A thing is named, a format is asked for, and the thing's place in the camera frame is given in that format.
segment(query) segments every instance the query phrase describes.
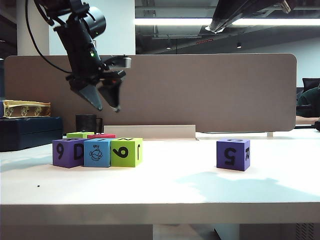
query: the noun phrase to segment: ceiling light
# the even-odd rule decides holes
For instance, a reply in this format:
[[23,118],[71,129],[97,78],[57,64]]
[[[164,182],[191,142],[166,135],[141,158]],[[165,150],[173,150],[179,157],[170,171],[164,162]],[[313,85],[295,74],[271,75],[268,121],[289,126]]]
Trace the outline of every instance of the ceiling light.
[[136,18],[138,26],[203,26],[211,24],[212,18]]
[[242,18],[232,23],[234,26],[320,26],[319,18]]

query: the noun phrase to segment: purple cube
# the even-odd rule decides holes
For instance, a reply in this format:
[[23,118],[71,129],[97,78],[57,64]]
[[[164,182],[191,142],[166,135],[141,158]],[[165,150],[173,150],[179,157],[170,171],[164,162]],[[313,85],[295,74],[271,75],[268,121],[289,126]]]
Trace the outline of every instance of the purple cube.
[[73,168],[84,164],[84,138],[65,138],[52,141],[53,165]]
[[216,142],[216,167],[245,171],[250,166],[250,140],[220,139]]

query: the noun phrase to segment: black chair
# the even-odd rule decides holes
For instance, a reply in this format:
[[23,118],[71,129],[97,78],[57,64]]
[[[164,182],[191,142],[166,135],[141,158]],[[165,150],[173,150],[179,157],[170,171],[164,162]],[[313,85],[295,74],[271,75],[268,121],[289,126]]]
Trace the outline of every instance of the black chair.
[[297,93],[296,93],[296,101],[300,98],[301,94],[304,92],[316,88],[320,84],[320,78],[308,78],[308,77],[303,77],[302,78],[303,82],[303,90],[298,91],[298,89],[301,89],[300,87],[297,87]]

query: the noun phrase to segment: black mug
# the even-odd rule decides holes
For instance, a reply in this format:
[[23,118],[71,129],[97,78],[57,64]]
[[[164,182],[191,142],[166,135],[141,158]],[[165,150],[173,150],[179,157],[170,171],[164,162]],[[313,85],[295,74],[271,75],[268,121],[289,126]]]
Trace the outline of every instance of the black mug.
[[103,120],[95,114],[76,114],[75,115],[75,130],[77,132],[102,132]]

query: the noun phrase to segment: white table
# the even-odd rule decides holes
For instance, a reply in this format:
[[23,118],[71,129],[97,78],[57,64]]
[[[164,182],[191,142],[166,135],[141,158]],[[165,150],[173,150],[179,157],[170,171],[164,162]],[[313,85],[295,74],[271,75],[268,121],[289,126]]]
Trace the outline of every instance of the white table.
[[320,132],[238,134],[245,172],[216,168],[225,136],[145,141],[136,168],[56,167],[51,144],[1,152],[1,224],[320,223]]

